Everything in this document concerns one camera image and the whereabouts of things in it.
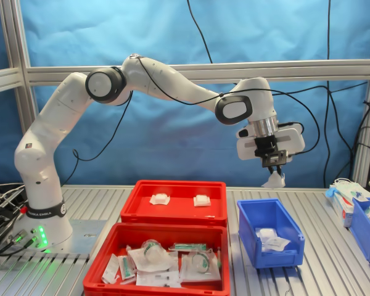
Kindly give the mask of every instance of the metal frame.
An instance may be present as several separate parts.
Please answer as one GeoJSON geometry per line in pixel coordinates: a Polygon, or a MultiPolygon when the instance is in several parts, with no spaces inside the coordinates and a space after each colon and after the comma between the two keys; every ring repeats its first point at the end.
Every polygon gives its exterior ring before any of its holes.
{"type": "MultiPolygon", "coordinates": [[[[0,70],[0,91],[15,89],[20,124],[25,132],[38,114],[33,86],[58,85],[71,72],[88,73],[98,67],[32,67],[19,0],[0,0],[0,12],[10,65],[10,69],[0,70]]],[[[235,83],[255,76],[270,81],[370,81],[370,59],[173,65],[173,68],[198,84],[235,83]]],[[[370,83],[366,99],[370,101],[370,83]]],[[[365,124],[370,126],[370,116],[365,124]]],[[[364,130],[360,141],[370,145],[370,129],[364,130]]],[[[353,177],[362,185],[366,185],[369,162],[370,151],[360,147],[353,177]]]]}

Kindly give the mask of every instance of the cardboard box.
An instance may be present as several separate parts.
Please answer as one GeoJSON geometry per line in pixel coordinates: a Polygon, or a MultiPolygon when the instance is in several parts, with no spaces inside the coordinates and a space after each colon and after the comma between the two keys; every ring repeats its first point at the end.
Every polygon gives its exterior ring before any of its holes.
{"type": "Polygon", "coordinates": [[[333,208],[340,217],[343,226],[350,227],[352,223],[353,204],[338,192],[335,192],[329,200],[332,202],[333,208]]]}

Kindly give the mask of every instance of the aluminum worktable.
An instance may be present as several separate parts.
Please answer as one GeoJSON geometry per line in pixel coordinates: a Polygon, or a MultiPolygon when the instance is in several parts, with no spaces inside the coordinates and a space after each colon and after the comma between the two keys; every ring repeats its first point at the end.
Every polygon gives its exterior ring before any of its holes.
{"type": "MultiPolygon", "coordinates": [[[[107,220],[91,259],[27,252],[0,257],[0,295],[82,295],[82,280],[116,222],[132,186],[64,186],[71,219],[107,220]]],[[[322,189],[269,190],[229,187],[228,237],[233,296],[370,296],[370,264],[350,231],[340,225],[322,189]],[[303,265],[296,268],[252,267],[237,234],[239,199],[277,197],[305,236],[303,265]]]]}

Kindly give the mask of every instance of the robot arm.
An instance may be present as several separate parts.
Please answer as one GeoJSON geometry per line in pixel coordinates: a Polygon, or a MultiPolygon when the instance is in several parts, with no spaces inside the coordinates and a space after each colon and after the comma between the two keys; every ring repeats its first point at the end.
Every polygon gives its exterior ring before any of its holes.
{"type": "Polygon", "coordinates": [[[225,96],[197,86],[163,63],[139,55],[128,57],[121,69],[100,68],[88,76],[72,73],[58,86],[41,113],[25,133],[15,151],[15,166],[25,184],[28,196],[26,216],[14,225],[14,233],[37,232],[39,250],[57,245],[72,234],[62,200],[54,152],[71,132],[83,112],[93,102],[122,105],[131,91],[141,91],[160,99],[188,101],[215,113],[227,125],[248,119],[248,125],[237,133],[237,150],[241,159],[260,157],[262,165],[272,172],[273,166],[290,161],[290,154],[304,149],[300,130],[278,128],[273,97],[264,78],[242,80],[225,96]]]}

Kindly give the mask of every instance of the red plastic bin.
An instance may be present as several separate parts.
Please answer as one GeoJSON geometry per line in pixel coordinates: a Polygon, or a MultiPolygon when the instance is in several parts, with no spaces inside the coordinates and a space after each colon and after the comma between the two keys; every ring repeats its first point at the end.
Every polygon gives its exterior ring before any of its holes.
{"type": "Polygon", "coordinates": [[[122,222],[130,223],[226,227],[227,219],[226,185],[222,182],[140,180],[121,211],[122,222]],[[149,202],[158,193],[170,196],[168,205],[149,202]],[[209,196],[211,205],[195,207],[197,194],[209,196]]]}
{"type": "Polygon", "coordinates": [[[84,281],[85,296],[194,296],[194,295],[230,295],[228,235],[226,228],[219,226],[186,226],[117,223],[107,236],[97,257],[94,259],[84,281]],[[135,283],[121,285],[121,279],[115,284],[104,284],[101,277],[111,254],[126,255],[126,245],[140,248],[148,239],[155,239],[167,249],[175,242],[206,243],[214,251],[221,247],[221,281],[203,283],[182,283],[186,289],[169,287],[142,287],[135,283]]]}

